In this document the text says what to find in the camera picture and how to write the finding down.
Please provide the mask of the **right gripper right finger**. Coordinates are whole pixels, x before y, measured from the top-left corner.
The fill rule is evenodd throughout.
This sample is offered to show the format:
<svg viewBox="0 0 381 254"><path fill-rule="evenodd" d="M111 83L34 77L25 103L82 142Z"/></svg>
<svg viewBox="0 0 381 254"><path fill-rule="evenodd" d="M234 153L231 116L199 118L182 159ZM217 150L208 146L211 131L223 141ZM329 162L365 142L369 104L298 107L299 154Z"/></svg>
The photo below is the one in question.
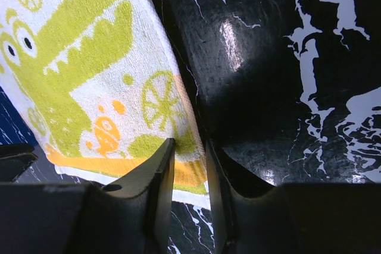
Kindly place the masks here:
<svg viewBox="0 0 381 254"><path fill-rule="evenodd" d="M207 175L216 253L279 253L282 196L230 158L206 144Z"/></svg>

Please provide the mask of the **lime green patterned towel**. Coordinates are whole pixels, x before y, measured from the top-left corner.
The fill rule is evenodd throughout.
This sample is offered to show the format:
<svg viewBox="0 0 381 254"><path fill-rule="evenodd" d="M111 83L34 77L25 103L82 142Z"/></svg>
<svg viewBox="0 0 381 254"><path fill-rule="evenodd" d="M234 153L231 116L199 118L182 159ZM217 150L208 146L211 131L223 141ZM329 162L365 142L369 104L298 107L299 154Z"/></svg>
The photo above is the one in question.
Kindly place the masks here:
<svg viewBox="0 0 381 254"><path fill-rule="evenodd" d="M173 138L173 199L210 207L204 148L152 0L1 0L1 87L56 172L109 184Z"/></svg>

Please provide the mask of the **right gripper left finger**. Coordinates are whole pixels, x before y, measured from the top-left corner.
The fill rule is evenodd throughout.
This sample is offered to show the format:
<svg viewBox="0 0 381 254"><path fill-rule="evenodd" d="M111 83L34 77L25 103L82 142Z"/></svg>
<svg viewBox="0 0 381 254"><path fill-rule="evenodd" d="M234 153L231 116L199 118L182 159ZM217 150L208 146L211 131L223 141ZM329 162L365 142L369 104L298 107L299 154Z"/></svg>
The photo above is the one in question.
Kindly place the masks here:
<svg viewBox="0 0 381 254"><path fill-rule="evenodd" d="M102 188L110 198L108 242L114 253L166 253L175 140L165 139L138 167Z"/></svg>

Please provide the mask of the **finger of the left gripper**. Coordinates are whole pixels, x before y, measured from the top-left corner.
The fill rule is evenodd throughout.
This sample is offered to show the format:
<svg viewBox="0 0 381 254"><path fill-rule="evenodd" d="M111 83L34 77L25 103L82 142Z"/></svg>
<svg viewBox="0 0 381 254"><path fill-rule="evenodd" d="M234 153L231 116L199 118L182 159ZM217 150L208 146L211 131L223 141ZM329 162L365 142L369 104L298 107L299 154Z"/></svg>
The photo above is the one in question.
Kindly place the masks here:
<svg viewBox="0 0 381 254"><path fill-rule="evenodd" d="M38 157L34 147L27 143L1 145L1 183L12 183L34 163Z"/></svg>

